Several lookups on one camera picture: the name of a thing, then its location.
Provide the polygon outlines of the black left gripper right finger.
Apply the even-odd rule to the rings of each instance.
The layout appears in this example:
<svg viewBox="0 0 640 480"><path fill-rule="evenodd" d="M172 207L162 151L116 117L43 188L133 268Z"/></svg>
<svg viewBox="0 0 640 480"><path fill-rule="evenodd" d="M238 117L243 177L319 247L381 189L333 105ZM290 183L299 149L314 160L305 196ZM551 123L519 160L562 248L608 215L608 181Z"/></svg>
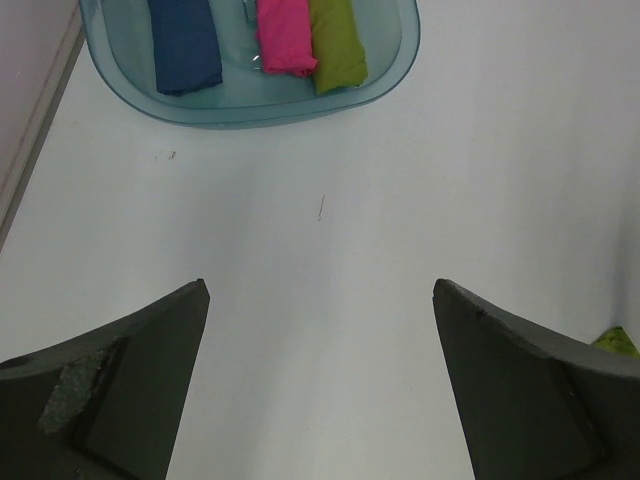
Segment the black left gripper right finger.
<svg viewBox="0 0 640 480"><path fill-rule="evenodd" d="M477 479L636 479L639 362L436 281L433 306Z"/></svg>

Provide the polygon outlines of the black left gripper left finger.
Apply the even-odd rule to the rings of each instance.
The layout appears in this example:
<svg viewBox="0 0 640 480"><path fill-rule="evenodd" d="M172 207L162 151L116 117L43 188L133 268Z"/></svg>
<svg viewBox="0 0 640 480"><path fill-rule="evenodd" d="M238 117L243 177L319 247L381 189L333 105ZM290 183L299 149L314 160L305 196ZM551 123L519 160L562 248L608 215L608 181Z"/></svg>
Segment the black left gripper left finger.
<svg viewBox="0 0 640 480"><path fill-rule="evenodd" d="M2 362L2 478L166 478L209 303L197 279Z"/></svg>

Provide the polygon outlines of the green paper napkin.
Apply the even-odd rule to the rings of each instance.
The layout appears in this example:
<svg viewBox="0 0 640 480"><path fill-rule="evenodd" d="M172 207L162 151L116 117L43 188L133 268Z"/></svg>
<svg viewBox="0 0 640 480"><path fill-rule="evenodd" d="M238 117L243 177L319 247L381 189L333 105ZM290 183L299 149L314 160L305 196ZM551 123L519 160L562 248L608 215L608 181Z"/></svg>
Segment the green paper napkin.
<svg viewBox="0 0 640 480"><path fill-rule="evenodd" d="M632 358L639 358L640 353L623 327L611 327L602 333L592 345L604 351Z"/></svg>

